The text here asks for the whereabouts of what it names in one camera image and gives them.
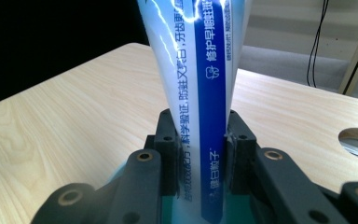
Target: white toothpaste tube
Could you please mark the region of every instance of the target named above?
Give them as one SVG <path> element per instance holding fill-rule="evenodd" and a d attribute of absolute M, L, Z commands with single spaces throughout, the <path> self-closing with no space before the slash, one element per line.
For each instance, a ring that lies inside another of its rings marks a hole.
<path fill-rule="evenodd" d="M 224 150 L 251 0 L 138 0 L 183 161 L 172 223 L 223 223 Z"/>

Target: cable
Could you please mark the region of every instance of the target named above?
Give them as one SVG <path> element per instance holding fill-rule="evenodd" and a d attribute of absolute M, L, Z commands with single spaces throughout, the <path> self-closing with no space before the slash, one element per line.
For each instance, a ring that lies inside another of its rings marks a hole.
<path fill-rule="evenodd" d="M 314 40 L 314 42 L 313 42 L 312 51 L 310 52 L 310 59 L 309 59 L 309 61 L 308 61 L 307 83 L 308 83 L 308 86 L 310 86 L 310 61 L 311 61 L 311 59 L 312 59 L 312 54 L 313 54 L 312 82 L 313 82 L 313 87 L 315 87 L 315 88 L 316 88 L 316 82 L 315 82 L 316 55 L 317 55 L 317 53 L 318 53 L 319 39 L 320 39 L 320 36 L 321 36 L 321 30 L 322 30 L 322 23 L 324 22 L 324 16 L 325 16 L 326 11 L 327 11 L 328 3 L 329 3 L 329 0 L 324 0 L 324 6 L 323 6 L 323 8 L 322 8 L 321 20 L 320 20 L 320 22 L 319 22 L 318 31 L 316 32 L 315 40 Z"/>

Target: toothpaste tube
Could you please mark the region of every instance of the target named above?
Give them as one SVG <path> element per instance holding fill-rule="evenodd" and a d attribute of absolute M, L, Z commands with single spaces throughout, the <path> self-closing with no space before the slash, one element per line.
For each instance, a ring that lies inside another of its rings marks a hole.
<path fill-rule="evenodd" d="M 220 223 L 224 215 L 225 133 L 250 5 L 138 0 L 182 140 L 172 223 Z"/>

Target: dark background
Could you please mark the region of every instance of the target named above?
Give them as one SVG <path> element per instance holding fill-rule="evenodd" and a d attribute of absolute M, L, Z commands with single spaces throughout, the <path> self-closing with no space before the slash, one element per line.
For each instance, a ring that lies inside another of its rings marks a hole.
<path fill-rule="evenodd" d="M 136 0 L 0 1 L 0 101 L 130 42 Z"/>

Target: table surface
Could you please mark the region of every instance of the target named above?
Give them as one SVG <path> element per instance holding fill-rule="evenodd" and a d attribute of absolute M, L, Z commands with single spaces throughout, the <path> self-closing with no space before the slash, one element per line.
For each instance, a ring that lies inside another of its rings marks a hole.
<path fill-rule="evenodd" d="M 0 223 L 29 223 L 66 184 L 103 186 L 166 108 L 156 59 L 139 44 L 0 102 Z M 338 141 L 358 128 L 358 99 L 239 70 L 231 108 L 315 183 L 339 192 L 358 181 L 358 158 Z"/>

